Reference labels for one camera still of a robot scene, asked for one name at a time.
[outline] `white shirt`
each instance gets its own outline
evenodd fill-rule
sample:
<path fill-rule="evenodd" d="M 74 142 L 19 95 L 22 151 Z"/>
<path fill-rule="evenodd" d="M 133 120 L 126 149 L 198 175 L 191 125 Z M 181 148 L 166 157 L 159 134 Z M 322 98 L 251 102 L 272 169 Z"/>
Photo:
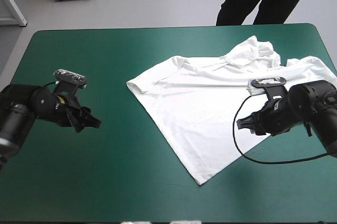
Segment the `white shirt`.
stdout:
<path fill-rule="evenodd" d="M 281 66 L 272 44 L 258 42 L 255 36 L 221 57 L 173 56 L 126 84 L 201 185 L 240 157 L 233 143 L 232 122 L 249 96 L 248 81 L 276 76 L 287 80 L 287 89 L 320 79 L 337 86 L 337 78 L 319 58 L 289 59 Z M 265 95 L 249 99 L 237 118 L 260 110 L 266 101 Z M 243 152 L 267 136 L 236 130 Z"/>

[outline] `floor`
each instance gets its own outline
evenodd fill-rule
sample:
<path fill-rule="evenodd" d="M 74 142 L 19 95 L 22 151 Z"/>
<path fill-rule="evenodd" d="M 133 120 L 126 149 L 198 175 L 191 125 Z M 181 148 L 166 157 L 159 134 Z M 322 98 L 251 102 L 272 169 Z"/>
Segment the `floor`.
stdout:
<path fill-rule="evenodd" d="M 0 89 L 43 29 L 211 26 L 223 0 L 15 0 L 27 27 L 0 26 Z M 251 24 L 256 9 L 244 24 Z M 287 23 L 314 24 L 337 66 L 337 1 L 301 0 Z"/>

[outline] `green table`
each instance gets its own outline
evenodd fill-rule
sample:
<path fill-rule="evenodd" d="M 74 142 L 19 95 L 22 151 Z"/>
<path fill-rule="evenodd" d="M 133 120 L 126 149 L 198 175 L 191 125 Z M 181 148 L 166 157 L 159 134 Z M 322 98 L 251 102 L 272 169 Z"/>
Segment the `green table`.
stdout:
<path fill-rule="evenodd" d="M 83 74 L 88 86 L 77 95 L 103 123 L 77 134 L 37 121 L 0 175 L 0 220 L 336 220 L 335 158 L 283 166 L 240 158 L 198 186 L 127 89 L 127 80 L 173 55 L 218 57 L 252 35 L 271 41 L 283 65 L 313 55 L 335 72 L 310 24 L 37 32 L 12 82 L 43 85 L 59 68 Z M 323 151 L 298 126 L 249 155 L 284 160 Z"/>

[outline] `black pants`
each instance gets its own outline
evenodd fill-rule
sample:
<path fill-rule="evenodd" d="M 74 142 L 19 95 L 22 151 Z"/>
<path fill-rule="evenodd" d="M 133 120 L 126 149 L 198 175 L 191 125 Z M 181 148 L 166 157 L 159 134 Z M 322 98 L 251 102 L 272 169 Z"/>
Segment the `black pants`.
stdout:
<path fill-rule="evenodd" d="M 260 0 L 225 0 L 216 25 L 241 25 Z M 254 24 L 284 23 L 300 0 L 262 0 Z"/>

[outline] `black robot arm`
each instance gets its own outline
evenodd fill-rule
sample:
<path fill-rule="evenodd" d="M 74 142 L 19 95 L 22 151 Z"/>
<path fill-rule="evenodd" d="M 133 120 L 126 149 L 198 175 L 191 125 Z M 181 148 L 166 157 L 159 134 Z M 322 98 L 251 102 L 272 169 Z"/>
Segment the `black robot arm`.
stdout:
<path fill-rule="evenodd" d="M 258 79 L 252 88 L 262 88 L 268 101 L 260 111 L 239 119 L 239 129 L 248 128 L 253 134 L 272 136 L 304 124 L 308 135 L 311 128 L 331 156 L 337 157 L 337 90 L 331 83 L 318 80 L 292 86 L 286 91 L 284 78 Z"/>
<path fill-rule="evenodd" d="M 100 126 L 101 121 L 75 96 L 79 88 L 85 88 L 87 79 L 62 69 L 54 76 L 57 81 L 52 93 L 46 86 L 33 85 L 8 85 L 0 93 L 0 169 L 18 154 L 35 119 L 74 127 L 76 132 Z"/>

